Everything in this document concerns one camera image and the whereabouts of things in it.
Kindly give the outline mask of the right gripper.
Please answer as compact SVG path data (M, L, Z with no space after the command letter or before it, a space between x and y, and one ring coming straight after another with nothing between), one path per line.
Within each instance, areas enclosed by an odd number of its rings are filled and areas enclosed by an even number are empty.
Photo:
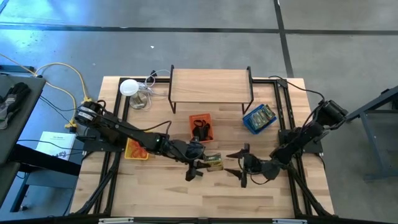
M250 179L253 183L257 185L264 185L270 180L274 180L280 172L279 163L277 161L262 160L256 157L254 154L251 154L249 143L244 143L244 147L240 151L228 154L226 157L241 158L243 160L241 171L235 169L225 169L226 172L233 174L235 177L241 180L242 188L246 188L247 186L248 174L250 175ZM262 175L266 180L264 182L256 182L253 179L254 175Z

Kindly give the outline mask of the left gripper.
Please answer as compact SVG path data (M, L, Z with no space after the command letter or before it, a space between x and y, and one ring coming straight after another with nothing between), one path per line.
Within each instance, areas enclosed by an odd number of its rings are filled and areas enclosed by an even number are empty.
M190 141L189 143L181 140L170 141L170 153L175 156L176 160L188 164L188 170L185 174L185 180L191 181L197 175L202 176L203 172L199 169L207 169L211 167L210 164L204 163L205 157L221 157L220 152L205 152L203 144L197 141Z

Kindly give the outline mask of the blue plastic basket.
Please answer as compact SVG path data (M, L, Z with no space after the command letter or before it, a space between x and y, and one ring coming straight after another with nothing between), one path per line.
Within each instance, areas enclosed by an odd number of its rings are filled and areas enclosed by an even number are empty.
M257 131L257 129L254 127L253 123L250 120L250 116L252 115L253 111L256 111L258 108L264 108L269 116L269 118L272 118L273 116L276 116L275 113L270 109L269 105L264 105L261 104L259 105L257 108L255 108L254 110L252 110L249 114L245 115L243 117L243 124L245 125L245 127L248 128L248 130L252 133L252 134L259 134L261 131Z

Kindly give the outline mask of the orange plastic basket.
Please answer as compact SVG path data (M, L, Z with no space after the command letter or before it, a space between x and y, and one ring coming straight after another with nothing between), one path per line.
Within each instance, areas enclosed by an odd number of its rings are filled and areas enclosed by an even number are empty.
M206 114L195 114L195 115L190 115L189 116L190 133L191 133L192 141L193 140L198 140L198 138L193 135L193 129L195 127L193 122L196 119L204 119L204 120L206 120L206 122L211 126L209 135L213 138L212 140L214 140L213 124L212 124L212 120L211 120L211 115L209 113L206 113Z

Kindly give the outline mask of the wooden shelf riser black legs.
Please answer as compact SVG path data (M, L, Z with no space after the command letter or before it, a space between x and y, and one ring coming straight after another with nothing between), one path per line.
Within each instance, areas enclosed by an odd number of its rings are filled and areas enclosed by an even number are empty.
M168 101L177 103L240 104L246 113L254 101L251 67L245 69L170 68Z

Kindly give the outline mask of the yellow plastic basket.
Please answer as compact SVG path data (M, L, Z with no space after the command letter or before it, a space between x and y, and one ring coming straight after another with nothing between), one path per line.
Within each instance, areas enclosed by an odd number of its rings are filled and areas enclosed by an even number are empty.
M131 157L132 151L130 151L129 148L128 148L128 143L129 143L130 140L133 140L133 139L128 139L128 140L127 140L126 149L125 149L125 151L124 151L124 158L125 158L125 159L133 159L133 160L147 160L148 157L149 157L149 153L148 153L148 152L147 152L147 158L146 158L146 159L136 159L136 158L132 158L132 157Z

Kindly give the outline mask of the white mushroom table lamp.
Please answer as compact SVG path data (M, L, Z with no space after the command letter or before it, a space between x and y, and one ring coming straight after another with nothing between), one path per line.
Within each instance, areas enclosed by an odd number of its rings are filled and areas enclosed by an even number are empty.
M131 108L135 110L143 110L148 103L146 95L140 91L140 86L137 81L133 79L124 80L119 91L122 95L129 97L128 103Z

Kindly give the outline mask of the white paper booklet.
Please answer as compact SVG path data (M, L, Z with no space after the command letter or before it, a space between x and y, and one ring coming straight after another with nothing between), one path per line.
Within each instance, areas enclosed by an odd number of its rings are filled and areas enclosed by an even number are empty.
M35 150L68 161L75 138L75 134L44 131Z

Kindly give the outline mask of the grey metal stand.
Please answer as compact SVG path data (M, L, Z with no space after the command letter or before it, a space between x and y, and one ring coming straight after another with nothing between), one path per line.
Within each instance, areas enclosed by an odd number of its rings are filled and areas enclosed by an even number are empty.
M347 122L359 118L374 152L378 171L366 174L365 181L398 177L398 85L347 116Z

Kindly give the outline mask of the dark side table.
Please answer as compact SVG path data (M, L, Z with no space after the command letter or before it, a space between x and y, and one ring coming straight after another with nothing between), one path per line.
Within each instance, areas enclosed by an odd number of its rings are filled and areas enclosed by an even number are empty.
M77 176L80 165L61 158L36 151L18 144L19 137L42 93L45 85L43 78L15 77L0 75L0 96L16 83L22 82L28 88L28 94L19 97L17 113L6 129L0 129L0 207L19 171L47 169Z

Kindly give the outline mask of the grey black work glove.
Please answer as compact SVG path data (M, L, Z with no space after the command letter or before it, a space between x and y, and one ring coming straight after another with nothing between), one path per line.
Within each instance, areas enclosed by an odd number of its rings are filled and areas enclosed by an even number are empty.
M6 129L18 113L22 102L30 94L30 88L23 82L11 86L5 97L0 96L0 129Z

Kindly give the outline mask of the silver frame bracket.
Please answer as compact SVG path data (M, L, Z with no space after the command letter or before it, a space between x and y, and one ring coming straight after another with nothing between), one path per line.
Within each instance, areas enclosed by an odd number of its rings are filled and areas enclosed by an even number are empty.
M100 218L98 224L132 224L134 219L132 217L118 217L118 218Z
M275 218L272 224L308 224L308 222L301 219Z

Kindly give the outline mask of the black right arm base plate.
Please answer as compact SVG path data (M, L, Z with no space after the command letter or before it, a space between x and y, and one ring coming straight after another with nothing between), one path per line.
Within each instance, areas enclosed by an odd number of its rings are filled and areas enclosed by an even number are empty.
M280 130L278 132L278 138L279 138L279 144L285 144L288 143L289 141L293 140L294 137L296 137L296 133L294 133L290 129L286 130ZM323 153L323 148L322 144L320 141L316 140L311 140L309 143L307 143L303 149L303 153L308 153L308 154L319 154Z

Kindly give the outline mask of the black aluminium table frame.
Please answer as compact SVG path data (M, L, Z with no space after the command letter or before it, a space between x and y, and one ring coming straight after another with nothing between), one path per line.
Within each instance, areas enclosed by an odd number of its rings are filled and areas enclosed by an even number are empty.
M206 144L206 151L220 152L227 169L238 165L226 155L240 150L244 143L251 145L257 157L267 158L279 143L278 132L300 126L310 111L301 78L290 79L287 88L278 80L257 78L253 83L254 106L268 104L282 117L253 135L243 126L239 105L180 103L173 113L166 95L169 81L159 78L155 89L160 95L152 108L134 111L127 107L124 97L118 96L120 81L120 77L105 77L99 98L106 101L107 109L138 127L156 126L163 131L162 123L170 120L171 136L189 139L189 116L211 114L215 138ZM164 157L135 161L120 156L117 176L106 186L96 210L114 217L184 218L292 218L296 213L314 213L286 172L264 185L249 179L248 186L242 188L239 180L225 170L206 172L189 182L185 180L186 170L185 165Z

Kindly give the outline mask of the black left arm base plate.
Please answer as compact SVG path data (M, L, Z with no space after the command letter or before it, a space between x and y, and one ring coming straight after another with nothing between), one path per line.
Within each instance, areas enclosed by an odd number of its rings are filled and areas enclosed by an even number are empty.
M83 143L83 150L90 152L123 152L124 147L110 143L105 139L97 138L96 136L78 137L78 140Z

